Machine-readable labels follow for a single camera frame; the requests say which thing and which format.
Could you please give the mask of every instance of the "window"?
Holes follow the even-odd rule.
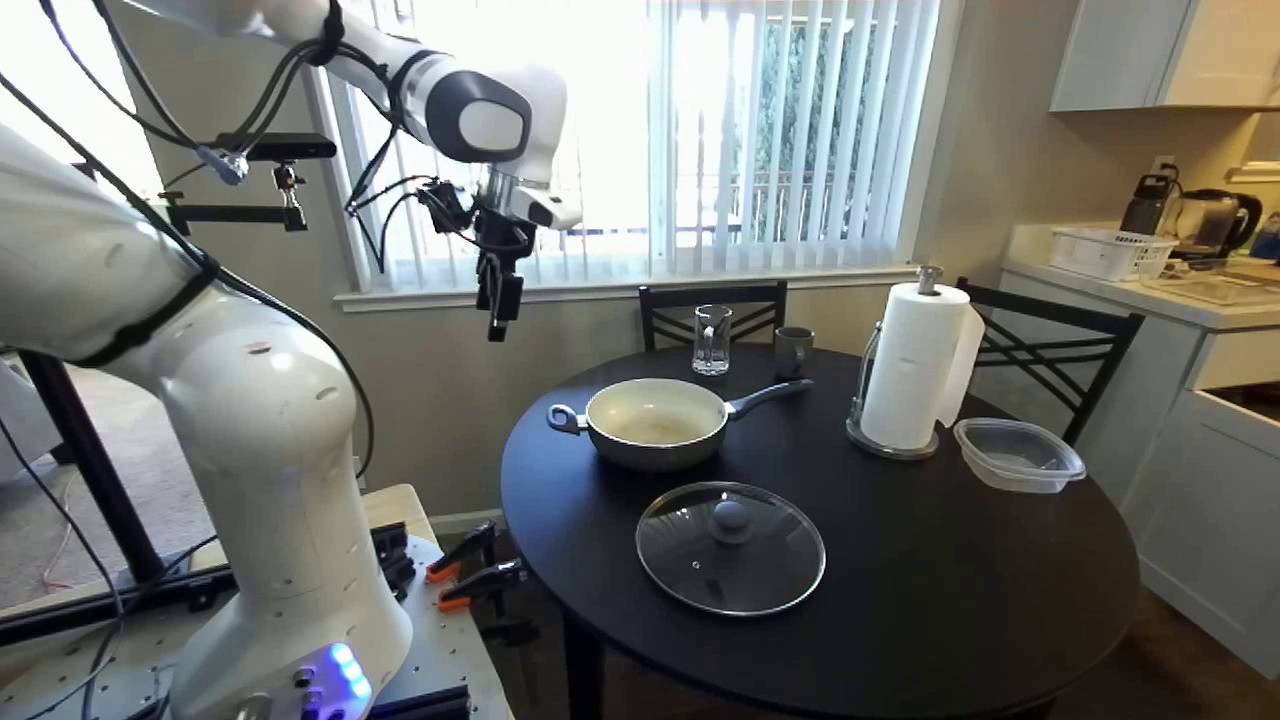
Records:
[[[93,4],[56,0],[56,15],[69,27],[74,53],[104,79],[104,86],[112,86],[112,97],[129,103],[131,97],[115,49]],[[134,188],[140,196],[157,196],[160,172],[148,137],[78,76],[78,68],[46,27],[41,4],[0,4],[0,27],[3,76],[19,93],[26,93],[50,119],[60,119],[82,146],[93,146],[120,181],[129,181],[129,188]],[[78,164],[78,154],[9,93],[0,93],[0,125],[19,131],[46,154]]]
[[[533,289],[679,277],[794,277],[887,266],[907,255],[918,207],[923,76],[939,0],[367,0],[389,30],[412,30],[467,64],[553,64],[566,79],[554,190],[585,221],[535,236]],[[363,166],[383,119],[332,85],[347,166]],[[401,139],[374,188],[434,172],[481,182]],[[363,289],[471,289],[476,251],[434,236],[416,203],[371,207],[383,273]]]

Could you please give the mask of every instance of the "paper towel holder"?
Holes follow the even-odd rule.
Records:
[[[869,433],[865,433],[865,401],[869,401],[869,386],[871,386],[871,369],[877,369],[877,352],[879,352],[879,318],[877,318],[877,328],[871,328],[871,341],[869,341],[869,355],[865,355],[865,364],[860,364],[860,378],[856,378],[856,393],[853,393],[853,401],[849,401],[849,416],[843,416],[843,436],[856,444],[856,446],[865,446],[865,451],[871,451],[871,455],[884,455],[884,461],[923,461],[923,455],[932,455],[935,451],[935,444],[939,444],[939,433],[932,426],[932,436],[927,436],[927,444],[923,446],[893,446],[893,444],[879,444],[879,439],[871,439]]]

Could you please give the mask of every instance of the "chair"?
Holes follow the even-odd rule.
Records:
[[[1073,420],[1063,439],[1073,444],[1083,433],[1095,401],[1113,384],[1142,315],[1106,315],[1093,309],[1033,301],[969,284],[964,277],[954,278],[954,289],[969,292],[970,309],[988,323],[976,369],[1026,371],[1044,393],[1053,393],[1069,408]]]
[[[692,343],[687,315],[695,305],[728,305],[731,343],[739,343],[788,318],[788,278],[644,284],[641,289],[644,352],[655,352],[660,341]]]

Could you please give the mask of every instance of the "wall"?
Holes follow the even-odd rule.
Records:
[[[1192,181],[1210,181],[1247,144],[1242,114],[1049,114],[1073,0],[969,0],[923,236],[943,273],[991,273],[1010,221],[1119,217],[1131,181],[1156,152],[1177,152]],[[173,109],[194,131],[228,128],[263,85],[273,49],[157,30],[131,15],[129,36]],[[305,93],[277,128],[309,128]],[[163,152],[166,177],[193,154]],[[528,301],[506,343],[482,343],[471,309],[347,315],[332,292],[351,289],[335,231],[335,190],[305,166],[301,203],[313,231],[200,227],[200,240],[318,318],[356,359],[378,416],[371,485],[412,481],[427,510],[494,506],[494,463],[506,424],[549,384],[637,352],[630,301]],[[263,172],[249,188],[186,182],[193,199],[277,199]],[[790,318],[825,348],[860,348],[884,289],[794,289]]]

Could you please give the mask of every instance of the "plastic container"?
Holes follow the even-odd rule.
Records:
[[[1086,468],[1073,444],[1026,420],[964,416],[954,444],[976,481],[1004,493],[1058,493]]]
[[[1136,231],[1056,227],[1053,262],[1104,284],[1156,278],[1177,240]]]

